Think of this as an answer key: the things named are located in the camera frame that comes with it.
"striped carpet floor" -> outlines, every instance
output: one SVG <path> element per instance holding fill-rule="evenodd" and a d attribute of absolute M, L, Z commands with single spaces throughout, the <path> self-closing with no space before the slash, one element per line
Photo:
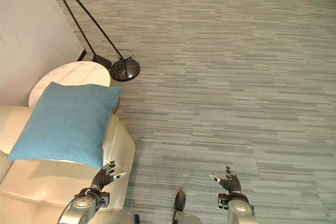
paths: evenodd
<path fill-rule="evenodd" d="M 336 223 L 336 0 L 82 2 L 142 67 L 112 83 L 124 87 L 117 113 L 137 144 L 125 208 L 142 223 L 170 223 L 180 187 L 186 212 L 227 223 L 207 177 L 225 165 L 260 223 Z"/>

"blue pillow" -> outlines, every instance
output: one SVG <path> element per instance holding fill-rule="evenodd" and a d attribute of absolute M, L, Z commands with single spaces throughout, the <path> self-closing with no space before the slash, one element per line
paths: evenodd
<path fill-rule="evenodd" d="M 50 83 L 8 160 L 67 159 L 101 168 L 105 129 L 121 90 L 95 84 Z"/>

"robotic arm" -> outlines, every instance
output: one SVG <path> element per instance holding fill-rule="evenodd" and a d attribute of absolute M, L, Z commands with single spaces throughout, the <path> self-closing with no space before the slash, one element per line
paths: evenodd
<path fill-rule="evenodd" d="M 126 177 L 127 173 L 114 175 L 114 161 L 104 165 L 95 175 L 91 186 L 84 188 L 67 205 L 58 219 L 57 224 L 87 224 L 101 207 L 107 207 L 110 194 L 101 192 L 104 186 Z"/>
<path fill-rule="evenodd" d="M 209 178 L 229 192 L 229 194 L 218 194 L 218 206 L 228 210 L 228 223 L 232 224 L 258 224 L 254 217 L 254 208 L 248 198 L 242 194 L 242 187 L 234 171 L 226 166 L 226 178 L 218 178 L 209 174 Z"/>

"white round side table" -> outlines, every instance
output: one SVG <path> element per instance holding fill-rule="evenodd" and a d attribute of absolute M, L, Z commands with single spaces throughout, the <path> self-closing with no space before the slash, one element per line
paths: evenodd
<path fill-rule="evenodd" d="M 76 61 L 60 66 L 47 73 L 36 83 L 29 95 L 29 107 L 35 106 L 45 88 L 52 81 L 65 86 L 98 84 L 108 87 L 111 78 L 105 67 L 92 61 Z"/>

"black lamp base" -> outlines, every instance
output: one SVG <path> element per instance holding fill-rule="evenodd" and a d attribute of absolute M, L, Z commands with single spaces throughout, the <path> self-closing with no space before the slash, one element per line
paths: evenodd
<path fill-rule="evenodd" d="M 110 60 L 108 60 L 108 59 L 106 59 L 106 58 L 104 58 L 100 55 L 93 55 L 92 61 L 101 64 L 107 70 L 109 70 L 111 65 L 112 65 L 112 62 Z"/>
<path fill-rule="evenodd" d="M 121 59 L 115 62 L 110 68 L 110 75 L 117 81 L 129 81 L 140 73 L 140 65 L 131 58 Z"/>

